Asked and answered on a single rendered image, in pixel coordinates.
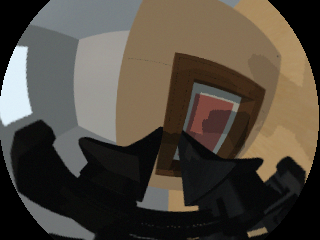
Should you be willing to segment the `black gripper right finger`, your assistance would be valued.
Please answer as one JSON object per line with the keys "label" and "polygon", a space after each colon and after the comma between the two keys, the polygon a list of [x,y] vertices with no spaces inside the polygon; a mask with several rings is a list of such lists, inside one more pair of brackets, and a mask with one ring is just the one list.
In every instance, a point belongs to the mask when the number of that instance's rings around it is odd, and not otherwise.
{"label": "black gripper right finger", "polygon": [[180,156],[181,180],[183,180],[184,207],[193,205],[204,199],[213,189],[235,175],[259,171],[264,163],[261,157],[255,159],[223,159],[216,153],[203,147],[199,141],[181,129],[177,151]]}

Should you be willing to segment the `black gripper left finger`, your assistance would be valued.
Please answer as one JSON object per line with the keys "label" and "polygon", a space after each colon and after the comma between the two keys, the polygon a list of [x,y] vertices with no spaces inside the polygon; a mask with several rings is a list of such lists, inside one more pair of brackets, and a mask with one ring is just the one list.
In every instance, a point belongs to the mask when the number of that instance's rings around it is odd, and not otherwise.
{"label": "black gripper left finger", "polygon": [[137,201],[143,201],[145,189],[148,188],[153,168],[155,168],[161,136],[163,136],[163,127],[160,125],[144,139],[135,141],[128,147],[104,143],[92,137],[81,137],[79,147],[87,161],[92,161],[93,164],[100,165],[107,171],[129,177],[135,188]]}

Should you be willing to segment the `dark brown picture frame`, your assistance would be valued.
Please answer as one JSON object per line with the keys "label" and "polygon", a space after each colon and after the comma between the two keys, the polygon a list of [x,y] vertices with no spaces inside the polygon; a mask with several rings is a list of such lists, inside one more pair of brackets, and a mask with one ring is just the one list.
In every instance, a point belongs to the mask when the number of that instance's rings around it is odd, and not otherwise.
{"label": "dark brown picture frame", "polygon": [[175,53],[155,175],[181,176],[181,129],[223,159],[235,159],[255,127],[265,91],[247,76]]}

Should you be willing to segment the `tan flat board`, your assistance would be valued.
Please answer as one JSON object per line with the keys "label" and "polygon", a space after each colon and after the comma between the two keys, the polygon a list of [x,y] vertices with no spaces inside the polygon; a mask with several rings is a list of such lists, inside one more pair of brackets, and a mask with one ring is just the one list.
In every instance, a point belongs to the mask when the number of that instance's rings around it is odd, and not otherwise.
{"label": "tan flat board", "polygon": [[272,40],[220,0],[141,0],[121,61],[116,144],[128,147],[163,127],[175,53],[229,67],[267,89],[255,127],[235,159],[259,135],[271,111],[280,69]]}

